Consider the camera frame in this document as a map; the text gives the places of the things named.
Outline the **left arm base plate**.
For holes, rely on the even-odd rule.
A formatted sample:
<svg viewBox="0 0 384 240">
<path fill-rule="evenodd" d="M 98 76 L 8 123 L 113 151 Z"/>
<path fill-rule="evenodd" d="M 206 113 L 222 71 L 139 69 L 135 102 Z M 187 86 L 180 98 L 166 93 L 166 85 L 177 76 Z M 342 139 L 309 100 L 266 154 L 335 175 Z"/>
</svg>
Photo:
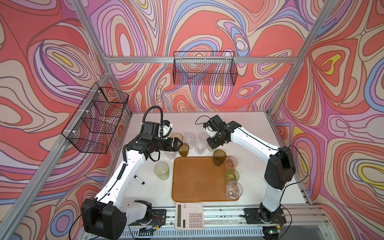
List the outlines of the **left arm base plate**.
<svg viewBox="0 0 384 240">
<path fill-rule="evenodd" d="M 131 226 L 152 226 L 161 227 L 166 223 L 167 210 L 166 209 L 154 209 L 152 210 L 152 216 L 150 220 L 138 220 Z"/>
</svg>

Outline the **brown textured cup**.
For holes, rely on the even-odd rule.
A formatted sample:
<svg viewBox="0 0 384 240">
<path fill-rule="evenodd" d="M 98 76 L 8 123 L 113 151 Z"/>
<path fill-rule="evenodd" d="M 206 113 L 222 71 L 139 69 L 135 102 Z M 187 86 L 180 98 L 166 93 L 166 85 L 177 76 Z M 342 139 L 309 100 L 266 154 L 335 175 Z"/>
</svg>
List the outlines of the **brown textured cup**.
<svg viewBox="0 0 384 240">
<path fill-rule="evenodd" d="M 225 159 L 227 158 L 227 154 L 223 150 L 215 150 L 213 154 L 213 163 L 215 166 L 221 166 Z"/>
</svg>

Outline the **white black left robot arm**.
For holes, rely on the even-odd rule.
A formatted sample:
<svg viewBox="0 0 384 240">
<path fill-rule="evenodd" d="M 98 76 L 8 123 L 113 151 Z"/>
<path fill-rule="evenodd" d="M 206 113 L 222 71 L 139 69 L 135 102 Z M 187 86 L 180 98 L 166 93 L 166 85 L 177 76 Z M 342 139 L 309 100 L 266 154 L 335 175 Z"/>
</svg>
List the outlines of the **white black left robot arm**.
<svg viewBox="0 0 384 240">
<path fill-rule="evenodd" d="M 160 121 L 148 122 L 144 113 L 139 134 L 122 148 L 123 160 L 102 190 L 81 205 L 81 218 L 85 232 L 108 240 L 117 240 L 126 226 L 152 221 L 152 204 L 135 200 L 123 207 L 124 192 L 137 171 L 151 158 L 151 153 L 177 152 L 183 142 L 171 138 L 172 124 L 160 113 Z"/>
</svg>

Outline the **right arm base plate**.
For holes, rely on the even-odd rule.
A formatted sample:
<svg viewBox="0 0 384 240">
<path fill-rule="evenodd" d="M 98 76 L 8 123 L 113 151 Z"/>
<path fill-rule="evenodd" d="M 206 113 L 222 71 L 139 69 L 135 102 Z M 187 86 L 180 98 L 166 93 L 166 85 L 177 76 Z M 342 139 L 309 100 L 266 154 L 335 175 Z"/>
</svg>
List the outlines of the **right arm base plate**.
<svg viewBox="0 0 384 240">
<path fill-rule="evenodd" d="M 262 208 L 245 208 L 242 217 L 247 224 L 284 225 L 287 223 L 285 214 L 281 208 L 275 212 L 269 212 Z"/>
</svg>

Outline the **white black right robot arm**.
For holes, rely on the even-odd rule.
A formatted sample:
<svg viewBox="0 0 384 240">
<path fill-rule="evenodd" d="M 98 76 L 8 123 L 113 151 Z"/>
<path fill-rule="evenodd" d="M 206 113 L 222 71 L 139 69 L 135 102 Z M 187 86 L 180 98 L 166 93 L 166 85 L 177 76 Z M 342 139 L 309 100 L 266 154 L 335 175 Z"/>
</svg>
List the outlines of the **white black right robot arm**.
<svg viewBox="0 0 384 240">
<path fill-rule="evenodd" d="M 268 186 L 258 214 L 263 223 L 269 224 L 274 221 L 278 211 L 281 210 L 281 200 L 287 183 L 296 173 L 291 148 L 269 144 L 251 134 L 239 123 L 235 121 L 226 123 L 218 115 L 203 123 L 203 128 L 210 136 L 207 143 L 212 149 L 233 142 L 244 147 L 266 164 L 264 179 Z"/>
</svg>

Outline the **green ribbed glass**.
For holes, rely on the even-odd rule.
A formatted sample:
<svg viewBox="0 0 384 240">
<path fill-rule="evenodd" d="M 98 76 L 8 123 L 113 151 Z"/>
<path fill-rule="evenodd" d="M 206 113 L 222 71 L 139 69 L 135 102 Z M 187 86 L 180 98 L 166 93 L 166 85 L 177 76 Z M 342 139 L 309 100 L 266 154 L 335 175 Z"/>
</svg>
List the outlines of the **green ribbed glass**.
<svg viewBox="0 0 384 240">
<path fill-rule="evenodd" d="M 239 180 L 239 178 L 240 178 L 240 174 L 236 169 L 229 169 L 226 171 L 226 175 L 225 175 L 225 182 L 226 183 L 229 183 L 232 181 L 237 182 Z"/>
</svg>

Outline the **pink textured cup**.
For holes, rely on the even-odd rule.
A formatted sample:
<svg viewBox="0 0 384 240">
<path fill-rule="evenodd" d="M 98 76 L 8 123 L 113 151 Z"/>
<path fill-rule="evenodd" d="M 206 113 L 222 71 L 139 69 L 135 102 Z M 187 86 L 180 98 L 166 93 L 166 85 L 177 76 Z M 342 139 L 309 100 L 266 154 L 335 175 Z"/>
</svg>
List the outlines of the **pink textured cup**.
<svg viewBox="0 0 384 240">
<path fill-rule="evenodd" d="M 226 170 L 235 169 L 238 165 L 238 160 L 233 156 L 227 156 L 224 161 L 224 166 Z"/>
</svg>

